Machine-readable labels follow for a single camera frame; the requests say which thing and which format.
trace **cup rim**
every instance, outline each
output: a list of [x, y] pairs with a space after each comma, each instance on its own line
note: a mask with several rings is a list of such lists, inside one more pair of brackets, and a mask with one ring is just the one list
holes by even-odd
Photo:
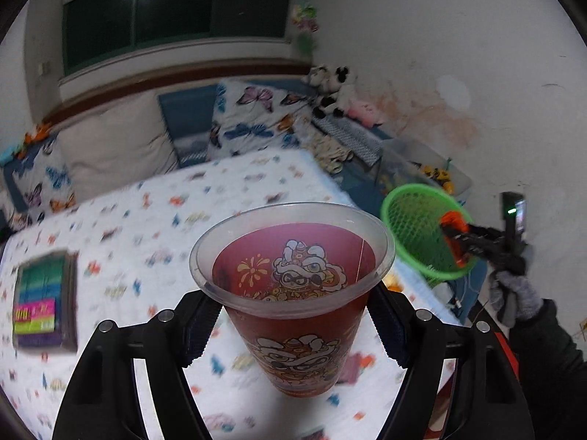
[[[227, 224], [234, 223], [234, 221], [239, 218], [242, 219], [243, 216], [251, 214], [252, 212], [257, 212], [259, 210], [265, 209], [275, 209], [279, 208], [286, 208], [288, 206], [311, 206], [311, 205], [320, 205], [320, 206], [329, 206], [331, 208], [336, 209], [347, 209], [355, 212], [355, 214], [364, 217], [370, 223], [381, 230], [381, 234], [384, 235], [386, 240], [386, 253], [381, 259], [381, 262], [378, 266], [376, 266], [371, 272], [367, 275], [363, 276], [360, 280], [358, 280], [355, 284], [350, 285], [340, 291], [335, 293], [331, 293], [328, 296], [323, 296], [319, 298], [308, 298], [304, 299], [303, 302], [298, 300], [289, 300], [289, 301], [278, 301], [278, 302], [269, 302], [263, 301], [260, 299], [252, 299], [246, 298], [243, 296], [239, 296], [237, 294], [233, 294], [230, 291], [227, 291], [223, 288], [218, 287], [217, 285], [209, 282], [206, 277], [202, 274], [200, 268], [198, 267], [197, 256], [198, 251], [203, 243], [206, 242], [207, 238], [210, 234], [217, 229], [224, 229], [227, 228]], [[238, 311], [242, 311], [244, 313], [250, 314], [252, 316], [267, 318], [267, 319], [301, 319], [306, 317], [314, 317], [320, 316], [321, 314], [330, 313], [349, 302], [353, 301], [354, 299], [362, 296], [371, 288], [373, 288], [378, 282], [383, 279], [383, 277], [389, 272], [393, 261], [395, 259], [395, 242], [393, 239], [393, 235], [387, 229], [387, 227], [379, 220], [377, 217], [364, 212], [353, 206], [348, 205], [341, 205], [341, 204], [334, 204], [334, 203], [326, 203], [326, 202], [291, 202], [291, 203], [277, 203], [274, 205], [262, 206], [258, 208], [254, 208], [252, 210], [248, 210], [246, 212], [242, 212], [239, 215], [231, 216], [217, 224], [215, 224], [212, 228], [209, 228], [195, 243], [192, 248], [192, 252], [190, 253], [189, 258], [189, 265], [190, 265], [190, 273], [194, 278], [194, 281], [198, 285], [198, 287], [210, 298], [218, 301], [220, 304], [236, 309]], [[268, 309], [269, 305], [274, 306], [272, 309]]]

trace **green plastic basket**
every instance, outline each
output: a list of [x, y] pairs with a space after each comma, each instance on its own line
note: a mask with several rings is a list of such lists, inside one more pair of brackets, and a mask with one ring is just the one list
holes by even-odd
[[440, 230], [440, 218], [457, 210], [465, 220], [471, 216], [450, 195], [420, 183], [402, 185], [387, 195], [381, 206], [381, 220], [395, 238], [398, 256], [417, 269], [430, 286], [466, 275], [477, 259], [459, 268]]

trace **plastic storage box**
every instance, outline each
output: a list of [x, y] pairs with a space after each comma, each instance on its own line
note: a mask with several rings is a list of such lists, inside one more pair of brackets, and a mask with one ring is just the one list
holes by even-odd
[[[432, 168], [446, 168], [447, 160], [426, 144], [411, 137], [401, 136], [382, 142], [382, 158], [376, 185], [383, 195], [406, 183], [425, 183], [433, 187], [439, 184], [425, 176], [414, 164], [429, 165]], [[472, 180], [452, 163], [448, 167], [454, 185], [453, 197], [461, 205], [467, 201], [473, 187]]]

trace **wooden wall trim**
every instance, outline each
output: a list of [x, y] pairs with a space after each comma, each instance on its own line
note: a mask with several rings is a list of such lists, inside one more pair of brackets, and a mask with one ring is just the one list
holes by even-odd
[[54, 126], [77, 114], [84, 113], [99, 105], [139, 92], [171, 86], [179, 83], [215, 79], [230, 76], [288, 75], [303, 76], [310, 65], [293, 60], [228, 60], [209, 61], [193, 66], [179, 66], [159, 71], [138, 74], [114, 82], [108, 86], [93, 89], [64, 102], [43, 118], [43, 123]]

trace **person's arm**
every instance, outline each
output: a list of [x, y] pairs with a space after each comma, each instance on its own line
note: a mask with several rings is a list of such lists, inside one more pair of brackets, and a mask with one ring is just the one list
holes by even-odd
[[585, 438], [587, 364], [558, 324], [554, 301], [539, 298], [524, 277], [498, 273], [497, 281], [513, 290], [518, 301], [510, 347], [518, 357], [519, 380], [536, 439]]

